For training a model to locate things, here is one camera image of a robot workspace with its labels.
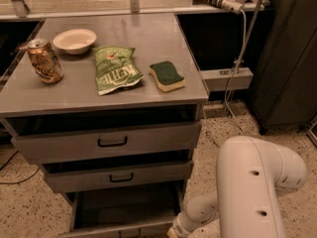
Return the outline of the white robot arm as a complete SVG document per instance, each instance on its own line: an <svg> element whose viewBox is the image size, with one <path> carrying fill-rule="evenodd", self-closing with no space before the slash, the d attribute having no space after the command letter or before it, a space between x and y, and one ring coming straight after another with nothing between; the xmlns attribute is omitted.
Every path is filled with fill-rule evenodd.
<svg viewBox="0 0 317 238"><path fill-rule="evenodd" d="M189 199L167 236L187 238L218 220L221 238L286 238L276 194L301 189L307 177L293 150L253 137L230 138L217 157L217 190Z"/></svg>

